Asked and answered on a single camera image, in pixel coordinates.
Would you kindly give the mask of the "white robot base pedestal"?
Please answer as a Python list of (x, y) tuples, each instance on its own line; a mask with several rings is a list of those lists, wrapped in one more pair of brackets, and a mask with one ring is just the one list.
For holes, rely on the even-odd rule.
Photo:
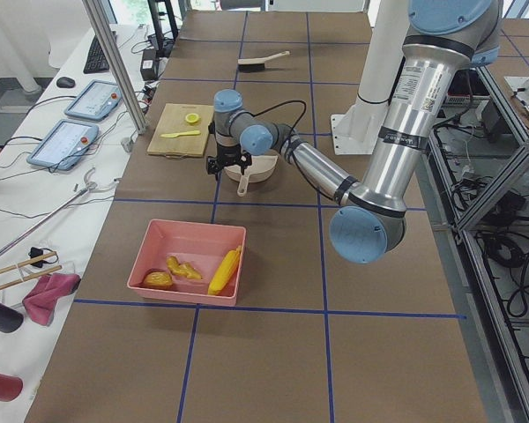
[(408, 2), (404, 0), (386, 0), (379, 5), (356, 101), (345, 114), (331, 116), (337, 155), (373, 152), (404, 59), (402, 45), (409, 28), (407, 10)]

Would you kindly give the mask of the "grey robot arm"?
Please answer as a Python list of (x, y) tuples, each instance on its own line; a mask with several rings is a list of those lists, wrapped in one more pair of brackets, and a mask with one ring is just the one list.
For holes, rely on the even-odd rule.
[(406, 2), (406, 30), (396, 39), (404, 64), (362, 180), (304, 142), (293, 126), (259, 121), (232, 89), (214, 96), (217, 153), (207, 159), (207, 172), (246, 168), (254, 157), (277, 152), (338, 204), (329, 227), (338, 254), (353, 263), (378, 260), (405, 235), (405, 191), (455, 74), (497, 57), (502, 7), (499, 1)]

